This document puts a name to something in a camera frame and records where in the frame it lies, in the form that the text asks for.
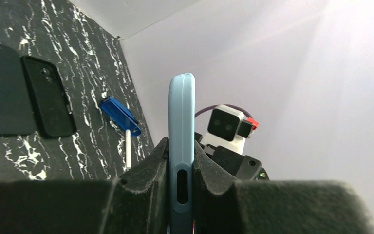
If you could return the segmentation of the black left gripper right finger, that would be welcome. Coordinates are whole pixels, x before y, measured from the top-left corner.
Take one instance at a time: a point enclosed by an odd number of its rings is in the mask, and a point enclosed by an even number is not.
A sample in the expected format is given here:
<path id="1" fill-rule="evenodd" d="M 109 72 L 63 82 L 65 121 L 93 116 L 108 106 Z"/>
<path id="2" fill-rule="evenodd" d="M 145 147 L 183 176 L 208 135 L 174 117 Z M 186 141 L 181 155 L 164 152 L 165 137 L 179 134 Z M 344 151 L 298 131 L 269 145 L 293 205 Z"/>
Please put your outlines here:
<path id="1" fill-rule="evenodd" d="M 374 234 L 374 219 L 338 181 L 239 180 L 199 143 L 194 160 L 197 234 Z"/>

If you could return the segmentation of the black phone case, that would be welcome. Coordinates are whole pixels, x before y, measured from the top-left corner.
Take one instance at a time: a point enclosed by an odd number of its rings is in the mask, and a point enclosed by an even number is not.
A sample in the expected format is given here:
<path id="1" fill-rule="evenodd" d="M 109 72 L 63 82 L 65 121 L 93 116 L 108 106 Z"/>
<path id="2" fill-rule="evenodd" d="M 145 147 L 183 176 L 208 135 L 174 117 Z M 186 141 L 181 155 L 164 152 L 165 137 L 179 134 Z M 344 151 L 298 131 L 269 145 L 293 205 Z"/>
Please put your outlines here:
<path id="1" fill-rule="evenodd" d="M 57 67 L 45 60 L 22 56 L 25 80 L 40 134 L 69 137 L 77 127 Z"/>

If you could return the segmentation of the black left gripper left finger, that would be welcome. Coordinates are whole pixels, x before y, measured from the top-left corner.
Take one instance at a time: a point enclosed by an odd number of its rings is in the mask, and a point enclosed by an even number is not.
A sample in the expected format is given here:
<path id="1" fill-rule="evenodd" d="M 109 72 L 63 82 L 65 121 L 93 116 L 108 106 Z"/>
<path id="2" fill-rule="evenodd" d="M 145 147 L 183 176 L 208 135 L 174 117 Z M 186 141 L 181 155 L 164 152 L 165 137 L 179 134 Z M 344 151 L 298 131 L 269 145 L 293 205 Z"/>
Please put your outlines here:
<path id="1" fill-rule="evenodd" d="M 168 138 L 112 180 L 0 183 L 0 234 L 165 234 Z"/>

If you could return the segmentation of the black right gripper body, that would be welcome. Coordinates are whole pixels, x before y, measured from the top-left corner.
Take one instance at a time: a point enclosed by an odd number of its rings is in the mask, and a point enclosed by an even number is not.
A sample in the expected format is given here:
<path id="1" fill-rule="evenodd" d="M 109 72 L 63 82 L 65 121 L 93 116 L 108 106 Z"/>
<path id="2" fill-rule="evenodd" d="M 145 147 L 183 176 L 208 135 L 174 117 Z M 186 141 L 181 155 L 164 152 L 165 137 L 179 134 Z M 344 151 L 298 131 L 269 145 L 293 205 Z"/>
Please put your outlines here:
<path id="1" fill-rule="evenodd" d="M 255 158 L 241 155 L 223 146 L 200 146 L 211 160 L 239 180 L 269 180 L 262 163 Z"/>

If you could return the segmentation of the black phone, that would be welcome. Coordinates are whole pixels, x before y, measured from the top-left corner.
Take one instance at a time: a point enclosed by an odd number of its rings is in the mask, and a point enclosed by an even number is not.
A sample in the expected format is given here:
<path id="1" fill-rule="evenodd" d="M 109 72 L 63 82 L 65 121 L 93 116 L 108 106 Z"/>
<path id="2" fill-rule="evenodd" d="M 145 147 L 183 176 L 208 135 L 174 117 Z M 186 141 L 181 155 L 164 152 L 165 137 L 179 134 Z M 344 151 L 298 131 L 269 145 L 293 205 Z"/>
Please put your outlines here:
<path id="1" fill-rule="evenodd" d="M 0 44 L 0 136 L 26 136 L 35 130 L 20 57 Z"/>

